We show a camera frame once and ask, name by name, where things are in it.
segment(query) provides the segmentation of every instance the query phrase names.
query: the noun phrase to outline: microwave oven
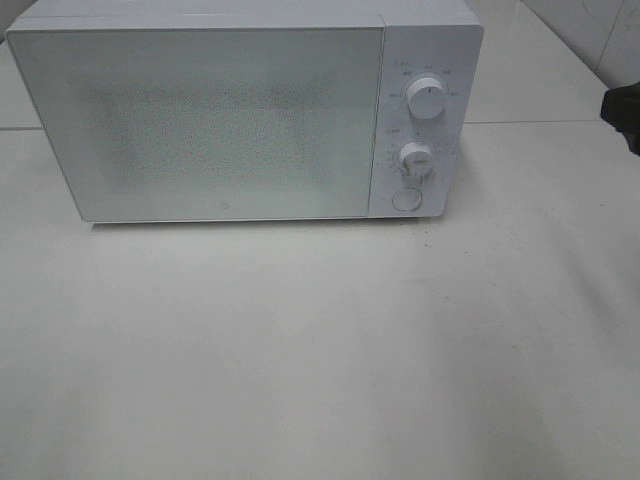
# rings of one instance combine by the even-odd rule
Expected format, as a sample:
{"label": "microwave oven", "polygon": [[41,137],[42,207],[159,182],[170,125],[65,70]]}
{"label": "microwave oven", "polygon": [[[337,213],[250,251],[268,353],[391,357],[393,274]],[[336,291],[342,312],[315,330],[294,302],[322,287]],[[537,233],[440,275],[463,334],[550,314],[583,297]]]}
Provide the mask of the microwave oven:
{"label": "microwave oven", "polygon": [[465,0],[39,0],[6,33],[82,219],[443,213]]}

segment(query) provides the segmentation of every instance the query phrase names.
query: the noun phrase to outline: microwave door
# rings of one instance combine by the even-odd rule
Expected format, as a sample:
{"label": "microwave door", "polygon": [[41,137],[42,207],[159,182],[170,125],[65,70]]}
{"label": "microwave door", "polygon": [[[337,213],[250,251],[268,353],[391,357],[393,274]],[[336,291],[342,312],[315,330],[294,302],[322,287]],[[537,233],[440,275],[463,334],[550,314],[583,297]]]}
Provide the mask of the microwave door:
{"label": "microwave door", "polygon": [[177,17],[10,34],[82,217],[366,217],[382,26]]}

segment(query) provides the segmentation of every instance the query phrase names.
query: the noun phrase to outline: tiled wall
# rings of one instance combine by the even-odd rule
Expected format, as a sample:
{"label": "tiled wall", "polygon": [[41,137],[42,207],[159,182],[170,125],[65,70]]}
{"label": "tiled wall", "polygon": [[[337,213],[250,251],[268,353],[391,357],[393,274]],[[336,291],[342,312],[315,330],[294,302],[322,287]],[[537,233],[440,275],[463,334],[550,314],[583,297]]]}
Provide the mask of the tiled wall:
{"label": "tiled wall", "polygon": [[640,81],[640,0],[524,0],[609,86]]}

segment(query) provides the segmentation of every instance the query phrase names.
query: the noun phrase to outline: power level knob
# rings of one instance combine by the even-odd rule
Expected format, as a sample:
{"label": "power level knob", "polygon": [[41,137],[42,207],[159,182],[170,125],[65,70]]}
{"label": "power level knob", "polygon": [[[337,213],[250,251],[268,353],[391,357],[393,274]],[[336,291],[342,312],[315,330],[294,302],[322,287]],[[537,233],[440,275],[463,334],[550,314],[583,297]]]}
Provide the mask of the power level knob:
{"label": "power level knob", "polygon": [[426,177],[433,169],[433,163],[433,152],[426,143],[407,143],[398,153],[398,167],[406,177]]}
{"label": "power level knob", "polygon": [[447,93],[444,81],[434,75],[414,80],[406,93],[411,115],[420,120],[438,116],[444,109]]}

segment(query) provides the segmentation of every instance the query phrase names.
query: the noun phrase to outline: white countertop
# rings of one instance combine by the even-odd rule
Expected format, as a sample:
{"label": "white countertop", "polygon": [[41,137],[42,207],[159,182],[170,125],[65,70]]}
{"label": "white countertop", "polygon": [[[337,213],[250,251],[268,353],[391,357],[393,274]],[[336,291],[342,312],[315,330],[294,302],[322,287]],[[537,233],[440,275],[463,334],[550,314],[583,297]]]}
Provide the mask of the white countertop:
{"label": "white countertop", "polygon": [[640,158],[573,65],[474,100],[434,220],[92,227],[0,131],[0,476],[637,480]]}

